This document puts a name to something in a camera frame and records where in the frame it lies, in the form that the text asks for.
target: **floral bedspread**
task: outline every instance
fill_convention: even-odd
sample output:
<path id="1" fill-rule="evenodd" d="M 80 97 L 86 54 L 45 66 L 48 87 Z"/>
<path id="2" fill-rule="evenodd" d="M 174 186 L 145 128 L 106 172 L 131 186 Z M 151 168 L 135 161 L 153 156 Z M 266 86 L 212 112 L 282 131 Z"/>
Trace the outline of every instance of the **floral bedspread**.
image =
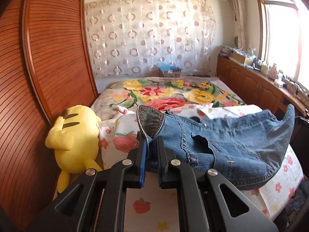
<path id="1" fill-rule="evenodd" d="M 149 77 L 118 81 L 109 84 L 92 105 L 92 110 L 102 120 L 113 118 L 117 106 L 132 111 L 140 104 L 160 111 L 186 104 L 209 104 L 213 107 L 244 105 L 245 103 L 218 78 Z"/>

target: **metal bolt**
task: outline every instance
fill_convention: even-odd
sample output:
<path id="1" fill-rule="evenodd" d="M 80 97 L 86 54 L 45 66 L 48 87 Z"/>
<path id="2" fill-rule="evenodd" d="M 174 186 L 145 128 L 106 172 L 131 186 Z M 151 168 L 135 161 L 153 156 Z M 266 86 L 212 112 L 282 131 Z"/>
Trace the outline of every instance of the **metal bolt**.
<path id="1" fill-rule="evenodd" d="M 88 176 L 92 176 L 92 175 L 95 174 L 95 170 L 94 170 L 93 168 L 89 168 L 89 169 L 87 169 L 86 174 L 87 174 Z"/>
<path id="2" fill-rule="evenodd" d="M 218 175 L 218 172 L 217 172 L 217 170 L 216 169 L 209 169 L 208 171 L 207 171 L 207 173 L 210 175 L 210 176 L 216 176 L 216 175 Z"/>
<path id="3" fill-rule="evenodd" d="M 171 164 L 174 165 L 174 166 L 179 166 L 180 165 L 180 160 L 174 159 L 174 160 L 171 161 Z"/>
<path id="4" fill-rule="evenodd" d="M 131 161 L 130 159 L 124 159 L 124 160 L 122 161 L 122 163 L 123 163 L 123 165 L 125 165 L 125 166 L 129 166 L 129 165 L 132 164 L 132 161 Z"/>

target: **bed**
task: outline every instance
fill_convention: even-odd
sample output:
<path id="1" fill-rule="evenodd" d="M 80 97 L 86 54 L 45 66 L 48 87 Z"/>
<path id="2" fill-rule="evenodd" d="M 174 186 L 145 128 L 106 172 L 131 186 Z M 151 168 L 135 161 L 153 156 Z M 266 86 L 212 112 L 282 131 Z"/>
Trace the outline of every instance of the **bed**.
<path id="1" fill-rule="evenodd" d="M 140 104 L 186 117 L 239 118 L 261 111 L 245 103 L 216 77 L 143 78 L 118 81 L 107 86 L 92 105 L 99 125 L 104 169 L 127 157 L 137 147 L 136 108 Z M 289 146 L 279 172 L 262 188 L 242 191 L 269 219 L 274 220 L 291 201 L 303 180 L 300 163 Z M 177 195 L 162 190 L 157 175 L 146 173 L 145 187 L 128 189 L 125 229 L 179 231 Z"/>

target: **pikachu plush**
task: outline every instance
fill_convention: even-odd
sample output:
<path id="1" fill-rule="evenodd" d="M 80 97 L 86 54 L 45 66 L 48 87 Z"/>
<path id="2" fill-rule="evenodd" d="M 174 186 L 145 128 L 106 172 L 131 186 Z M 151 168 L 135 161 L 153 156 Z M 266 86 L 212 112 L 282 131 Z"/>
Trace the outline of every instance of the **pikachu plush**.
<path id="1" fill-rule="evenodd" d="M 70 173 L 81 173 L 89 168 L 102 169 L 95 162 L 98 155 L 97 123 L 101 119 L 89 107 L 76 105 L 57 118 L 45 140 L 48 148 L 55 149 L 55 158 L 61 173 L 58 178 L 59 193 L 67 188 Z"/>

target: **blue jeans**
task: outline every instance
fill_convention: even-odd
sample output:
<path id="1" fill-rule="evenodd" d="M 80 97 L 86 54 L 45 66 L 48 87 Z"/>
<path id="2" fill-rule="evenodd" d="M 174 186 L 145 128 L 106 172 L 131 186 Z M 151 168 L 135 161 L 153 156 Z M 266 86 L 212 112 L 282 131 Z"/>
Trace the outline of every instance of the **blue jeans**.
<path id="1" fill-rule="evenodd" d="M 140 131 L 146 137 L 149 160 L 156 161 L 153 138 L 192 168 L 214 168 L 240 190 L 258 189 L 280 169 L 293 128 L 294 106 L 278 121 L 264 110 L 240 118 L 194 120 L 140 105 Z"/>

